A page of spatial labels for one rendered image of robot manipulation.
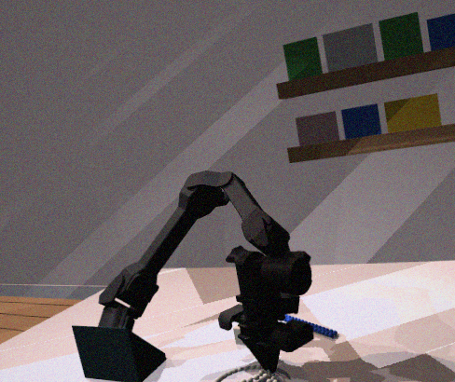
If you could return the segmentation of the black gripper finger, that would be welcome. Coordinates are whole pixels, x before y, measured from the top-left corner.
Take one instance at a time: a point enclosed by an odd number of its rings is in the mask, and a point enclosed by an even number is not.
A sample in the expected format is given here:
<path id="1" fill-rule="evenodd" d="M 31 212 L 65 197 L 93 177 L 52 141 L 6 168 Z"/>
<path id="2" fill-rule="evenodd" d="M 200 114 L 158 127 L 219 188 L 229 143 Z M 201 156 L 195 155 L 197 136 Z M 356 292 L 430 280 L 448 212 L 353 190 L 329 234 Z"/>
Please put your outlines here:
<path id="1" fill-rule="evenodd" d="M 264 339 L 257 343 L 262 358 L 269 368 L 271 373 L 274 373 L 277 369 L 278 360 L 280 356 L 280 349 L 275 348 L 270 342 Z"/>
<path id="2" fill-rule="evenodd" d="M 246 347 L 248 347 L 249 350 L 252 351 L 252 353 L 255 355 L 256 360 L 261 365 L 261 367 L 264 370 L 268 370 L 268 367 L 265 364 L 265 362 L 262 358 L 262 355 L 259 351 L 258 345 L 257 345 L 258 342 L 260 342 L 264 339 L 264 335 L 265 335 L 265 333 L 263 333 L 263 332 L 258 332 L 251 336 L 247 336 L 244 334 L 238 334 L 238 338 L 245 344 Z"/>

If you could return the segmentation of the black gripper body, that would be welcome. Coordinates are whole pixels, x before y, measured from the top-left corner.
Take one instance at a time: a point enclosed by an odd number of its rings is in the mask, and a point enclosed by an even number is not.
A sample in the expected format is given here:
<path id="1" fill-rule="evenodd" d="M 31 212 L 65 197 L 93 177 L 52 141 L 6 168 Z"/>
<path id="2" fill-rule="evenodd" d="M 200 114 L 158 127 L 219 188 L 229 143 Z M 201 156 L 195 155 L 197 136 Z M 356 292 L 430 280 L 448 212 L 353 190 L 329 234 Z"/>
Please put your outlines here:
<path id="1" fill-rule="evenodd" d="M 238 304 L 220 313 L 220 328 L 229 331 L 232 323 L 237 322 L 241 334 L 251 336 L 263 332 L 265 341 L 285 352 L 293 352 L 314 339 L 313 327 L 308 323 L 294 319 L 288 322 L 278 321 L 275 297 L 280 292 L 269 289 L 255 293 L 240 292 L 236 295 L 236 300 L 242 305 Z"/>

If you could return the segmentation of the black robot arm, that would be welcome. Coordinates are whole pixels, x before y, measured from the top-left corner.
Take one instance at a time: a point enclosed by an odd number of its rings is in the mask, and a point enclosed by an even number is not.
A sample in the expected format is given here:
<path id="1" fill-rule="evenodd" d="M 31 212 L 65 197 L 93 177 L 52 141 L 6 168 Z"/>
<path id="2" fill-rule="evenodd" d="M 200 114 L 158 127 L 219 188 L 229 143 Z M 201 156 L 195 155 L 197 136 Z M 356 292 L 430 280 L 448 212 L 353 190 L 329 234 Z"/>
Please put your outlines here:
<path id="1" fill-rule="evenodd" d="M 222 192 L 222 189 L 224 192 Z M 306 252 L 291 252 L 289 233 L 265 213 L 235 173 L 201 171 L 186 179 L 179 203 L 139 261 L 125 266 L 99 295 L 103 305 L 99 327 L 127 328 L 140 318 L 159 290 L 158 272 L 163 268 L 194 223 L 215 207 L 233 204 L 242 219 L 247 241 L 261 252 L 242 246 L 232 249 L 226 262 L 235 263 L 240 290 L 255 293 L 280 292 L 276 296 L 279 321 L 298 314 L 300 295 L 311 286 L 310 257 Z M 265 255 L 266 256 L 265 256 Z M 116 298 L 130 305 L 126 307 Z"/>

